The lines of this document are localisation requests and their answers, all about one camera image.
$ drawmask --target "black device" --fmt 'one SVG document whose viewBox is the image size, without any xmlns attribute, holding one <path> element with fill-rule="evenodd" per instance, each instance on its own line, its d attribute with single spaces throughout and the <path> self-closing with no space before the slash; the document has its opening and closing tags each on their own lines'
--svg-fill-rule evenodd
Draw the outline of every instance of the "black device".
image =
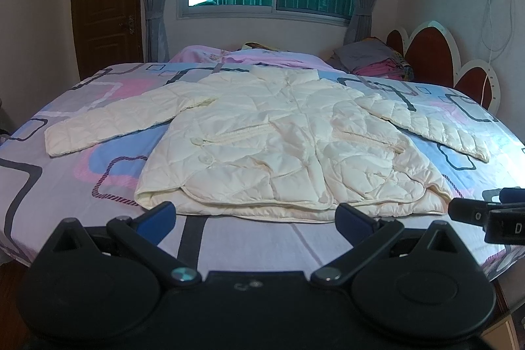
<svg viewBox="0 0 525 350">
<path fill-rule="evenodd" d="M 525 245 L 525 189 L 505 188 L 500 203 L 456 198 L 448 205 L 455 221 L 483 227 L 485 242 Z"/>
<path fill-rule="evenodd" d="M 375 221 L 347 204 L 335 225 L 354 248 L 316 270 L 210 272 L 156 245 L 175 223 L 163 203 L 84 228 L 63 220 L 17 300 L 35 335 L 24 350 L 473 350 L 494 289 L 452 227 Z"/>
</svg>

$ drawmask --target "curtain tie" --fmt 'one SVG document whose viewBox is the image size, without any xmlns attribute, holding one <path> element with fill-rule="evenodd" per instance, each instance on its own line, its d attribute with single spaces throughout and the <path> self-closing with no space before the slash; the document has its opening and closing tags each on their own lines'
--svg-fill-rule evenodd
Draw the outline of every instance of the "curtain tie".
<svg viewBox="0 0 525 350">
<path fill-rule="evenodd" d="M 146 12 L 144 15 L 146 20 L 158 20 L 164 16 L 164 14 L 161 12 Z"/>
<path fill-rule="evenodd" d="M 372 16 L 372 10 L 370 8 L 355 7 L 354 8 L 354 15 L 363 15 L 365 17 L 371 17 Z"/>
</svg>

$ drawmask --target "patterned bed sheet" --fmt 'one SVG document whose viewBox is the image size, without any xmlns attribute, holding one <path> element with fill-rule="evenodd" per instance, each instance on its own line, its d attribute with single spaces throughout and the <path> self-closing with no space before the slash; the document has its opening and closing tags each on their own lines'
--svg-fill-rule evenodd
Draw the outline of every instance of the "patterned bed sheet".
<svg viewBox="0 0 525 350">
<path fill-rule="evenodd" d="M 69 216 L 100 226 L 118 215 L 138 216 L 133 190 L 168 124 L 51 159 L 44 129 L 60 120 L 176 81 L 197 82 L 218 71 L 248 72 L 233 64 L 149 63 L 111 66 L 45 106 L 0 147 L 0 248 L 30 264 L 57 223 Z M 525 187 L 525 147 L 489 112 L 440 86 L 320 71 L 319 76 L 366 94 L 404 102 L 410 110 L 482 137 L 489 164 L 407 133 L 438 167 L 457 197 L 498 200 L 502 187 Z M 448 216 L 408 216 L 406 227 L 426 228 Z M 451 221 L 490 279 L 521 258 L 525 247 L 484 242 L 481 228 Z M 351 247 L 334 224 L 267 223 L 228 216 L 178 216 L 159 245 L 203 274 L 210 270 L 313 270 Z"/>
</svg>

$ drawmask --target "red and white headboard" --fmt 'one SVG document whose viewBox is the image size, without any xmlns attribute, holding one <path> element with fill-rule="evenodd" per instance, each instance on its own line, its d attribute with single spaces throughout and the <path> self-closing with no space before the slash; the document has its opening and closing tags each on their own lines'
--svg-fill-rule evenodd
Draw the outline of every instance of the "red and white headboard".
<svg viewBox="0 0 525 350">
<path fill-rule="evenodd" d="M 414 81 L 454 88 L 495 114 L 500 88 L 494 70 L 483 60 L 461 66 L 459 50 L 450 31 L 437 21 L 427 21 L 408 36 L 394 29 L 387 45 L 403 54 L 414 70 Z"/>
</svg>

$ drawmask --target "door handle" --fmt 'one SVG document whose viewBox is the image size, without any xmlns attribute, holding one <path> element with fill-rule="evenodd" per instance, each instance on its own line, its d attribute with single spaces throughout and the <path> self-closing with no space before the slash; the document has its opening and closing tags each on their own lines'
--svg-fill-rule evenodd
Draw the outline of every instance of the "door handle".
<svg viewBox="0 0 525 350">
<path fill-rule="evenodd" d="M 130 15 L 124 23 L 120 23 L 121 29 L 128 29 L 129 34 L 135 34 L 135 17 Z"/>
</svg>

